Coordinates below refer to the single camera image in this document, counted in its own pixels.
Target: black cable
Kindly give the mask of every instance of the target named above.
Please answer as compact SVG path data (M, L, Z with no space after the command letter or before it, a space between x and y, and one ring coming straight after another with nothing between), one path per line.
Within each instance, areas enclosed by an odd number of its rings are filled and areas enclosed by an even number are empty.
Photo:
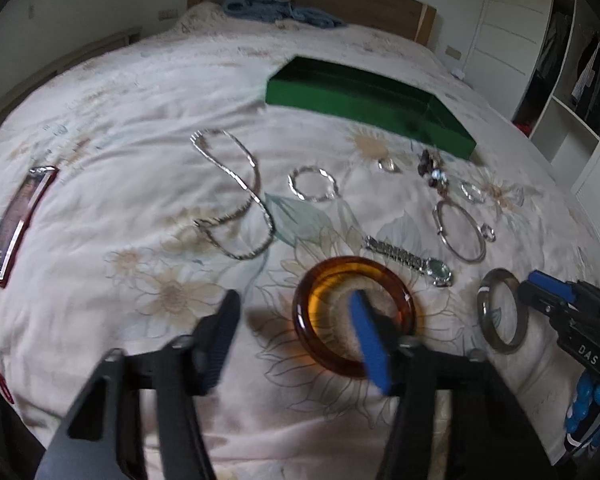
M600 423L596 426L596 429L593 430L590 435L583 440L580 445L574 449L572 449L570 452L568 452L566 455L564 455L562 457L561 462L566 462L567 460L569 460L571 457L573 457L573 455L575 455L577 452L579 452L583 447L585 447L589 442L591 442L591 440L593 439L594 435L600 430Z

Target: blue gripper pad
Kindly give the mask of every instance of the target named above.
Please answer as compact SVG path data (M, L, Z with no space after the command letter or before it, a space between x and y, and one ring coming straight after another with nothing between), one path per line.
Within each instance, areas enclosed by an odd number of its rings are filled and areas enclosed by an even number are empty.
M364 355L366 374L387 395L392 386L390 358L382 344L372 309L364 290L355 290L349 300L349 311Z
M561 282L557 278L549 276L544 272L534 270L529 274L527 280L535 286L539 286L540 288L544 288L547 292L555 294L569 304L573 304L576 301L576 295L573 293L571 285Z

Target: bedspread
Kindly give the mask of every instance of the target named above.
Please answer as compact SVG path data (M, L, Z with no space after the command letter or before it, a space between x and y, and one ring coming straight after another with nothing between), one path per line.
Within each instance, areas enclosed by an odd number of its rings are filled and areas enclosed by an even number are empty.
M451 175L487 196L484 205L453 197L496 231L483 262L454 259L436 236L431 211L438 196L416 172L422 145L341 118L264 105L267 78L296 54L397 78L432 92L456 115L477 141L475 157L442 158ZM193 226L195 218L245 200L232 179L192 148L189 136L200 128L230 131L258 161L260 196L276 233L254 260L223 256ZM234 144L211 137L208 146L253 181ZM386 156L401 173L379 170L377 161ZM487 352L551 459L560 457L564 415L581 368L557 349L555 333L537 312L530 313L518 352L494 352L477 324L475 294L494 267L519 280L541 269L600 285L600 244L538 150L424 47L357 26L242 22L201 4L173 30L56 77L8 117L0 128L0 217L34 164L60 171L34 214L8 286L0 289L0 371L16 410L44 445L104 352L160 348L235 288L244 314L234 346L221 384L198 401L219 478L373 478L395 399L313 362L290 317L306 270L331 256L360 254L407 284L417 333L432 348ZM336 178L339 199L311 204L291 194L286 176L307 164ZM308 177L302 182L320 186ZM254 207L219 232L236 250L265 235ZM432 288L373 256L363 249L365 235L445 260L454 285ZM460 231L456 243L471 250L466 238ZM356 286L354 280L350 288ZM362 286L386 301L381 290ZM356 354L346 292L326 302L328 330L332 342ZM496 310L503 333L515 323L507 305L505 298ZM143 396L143 425L151 478L161 478L154 402ZM448 396L438 396L437 413L432 478L443 471Z

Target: green tray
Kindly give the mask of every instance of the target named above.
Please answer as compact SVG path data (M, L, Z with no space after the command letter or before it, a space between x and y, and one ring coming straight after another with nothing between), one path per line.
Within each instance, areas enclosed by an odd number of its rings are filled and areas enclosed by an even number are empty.
M469 158L475 140L437 97L346 65L295 57L267 83L266 102L372 124Z

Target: chain necklace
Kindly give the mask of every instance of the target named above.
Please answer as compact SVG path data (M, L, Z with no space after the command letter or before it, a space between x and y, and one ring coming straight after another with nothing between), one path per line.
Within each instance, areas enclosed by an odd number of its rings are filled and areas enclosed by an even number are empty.
M197 131L193 132L190 140L193 143L194 148L196 148L206 158L206 160L208 160L209 162L211 162L212 164L214 164L215 166L220 168L227 175L229 175L232 179L234 179L243 190L245 190L247 193L249 193L249 196L250 196L250 198L247 200L247 202L245 202L242 206L240 206L238 209L234 210L233 212L228 213L223 216L213 217L213 218L196 218L193 221L193 225L195 225L195 227L197 229L199 229L199 231L202 232L206 236L207 240L209 241L209 243L211 243L211 245L213 245L213 247L220 250L223 254L225 254L229 258L232 258L234 260L253 260L254 258L260 256L269 247L269 245L271 245L271 243L273 241L274 234L276 232L276 228L275 228L275 225L273 222L273 217L271 216L269 209L267 209L267 206L265 206L262 203L262 200L260 200L260 197L258 197L256 192L254 192L254 190L252 190L245 183L245 181L243 181L240 178L240 176L238 174L234 173L228 167L224 166L222 163L220 163L213 155L211 155L206 150L205 134L207 134L207 135L223 134L223 135L229 137L244 152L244 154L247 157L247 160L249 161L250 166L253 168L253 174L254 174L253 187L256 190L259 190L259 188L260 188L260 171L258 170L258 164L254 160L254 158L251 155L251 153L249 152L249 150L247 150L247 148L245 148L244 145L238 139L236 139L234 136L232 136L232 134L230 134L229 132L227 132L225 130L208 129L208 130L197 130ZM244 215L247 212L247 210L250 208L252 202L255 202L256 204L258 204L260 209L262 209L262 215L264 216L265 222L267 223L267 238L261 245L259 245L259 247L255 248L253 251L250 251L250 252L244 253L244 254L234 254L234 253L228 251L227 249L225 249L220 244L220 242L218 242L216 240L216 238L211 233L210 229L213 227L218 227L223 224L226 224L227 222L230 222L231 220L240 218L242 215Z

